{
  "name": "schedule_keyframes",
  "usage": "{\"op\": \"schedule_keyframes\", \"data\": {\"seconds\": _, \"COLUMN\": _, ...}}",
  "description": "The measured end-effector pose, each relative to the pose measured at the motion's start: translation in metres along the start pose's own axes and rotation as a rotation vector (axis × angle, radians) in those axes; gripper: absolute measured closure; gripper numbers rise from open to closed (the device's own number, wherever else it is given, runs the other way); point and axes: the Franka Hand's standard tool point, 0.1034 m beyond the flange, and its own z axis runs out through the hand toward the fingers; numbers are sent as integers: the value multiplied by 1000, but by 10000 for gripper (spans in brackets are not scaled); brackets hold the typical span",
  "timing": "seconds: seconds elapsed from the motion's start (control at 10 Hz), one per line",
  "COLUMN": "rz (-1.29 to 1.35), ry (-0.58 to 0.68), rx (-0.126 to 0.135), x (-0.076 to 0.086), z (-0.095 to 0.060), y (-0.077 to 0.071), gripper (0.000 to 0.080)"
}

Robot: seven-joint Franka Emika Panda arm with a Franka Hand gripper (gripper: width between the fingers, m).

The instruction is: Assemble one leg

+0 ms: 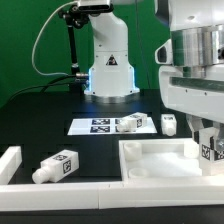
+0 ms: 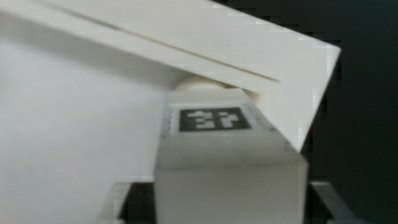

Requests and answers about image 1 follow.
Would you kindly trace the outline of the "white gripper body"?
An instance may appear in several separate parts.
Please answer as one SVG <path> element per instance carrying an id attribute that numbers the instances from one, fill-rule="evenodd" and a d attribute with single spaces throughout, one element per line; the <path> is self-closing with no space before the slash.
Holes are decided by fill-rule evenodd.
<path id="1" fill-rule="evenodd" d="M 224 93 L 193 87 L 175 86 L 172 78 L 181 72 L 172 66 L 159 69 L 160 94 L 166 108 L 207 120 L 224 123 Z"/>

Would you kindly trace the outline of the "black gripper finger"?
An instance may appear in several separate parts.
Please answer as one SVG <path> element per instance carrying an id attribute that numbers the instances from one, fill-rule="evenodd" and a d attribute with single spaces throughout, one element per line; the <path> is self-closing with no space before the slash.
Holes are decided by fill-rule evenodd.
<path id="1" fill-rule="evenodd" d="M 215 134 L 216 150 L 218 152 L 224 151 L 224 124 L 216 124 L 217 133 Z"/>
<path id="2" fill-rule="evenodd" d="M 186 120 L 192 132 L 192 139 L 199 143 L 199 131 L 204 128 L 202 119 L 197 116 L 187 115 Z"/>

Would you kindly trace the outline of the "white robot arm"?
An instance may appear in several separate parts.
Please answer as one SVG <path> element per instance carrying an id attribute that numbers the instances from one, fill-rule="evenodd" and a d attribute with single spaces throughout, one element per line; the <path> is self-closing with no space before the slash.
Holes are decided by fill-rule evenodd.
<path id="1" fill-rule="evenodd" d="M 136 9 L 143 38 L 135 46 L 128 25 L 113 13 L 118 5 L 141 0 L 83 0 L 93 32 L 94 61 L 86 93 L 97 99 L 125 98 L 138 91 L 131 56 L 160 68 L 160 93 L 166 107 L 184 112 L 200 127 L 199 142 L 224 151 L 224 0 L 146 0 Z"/>

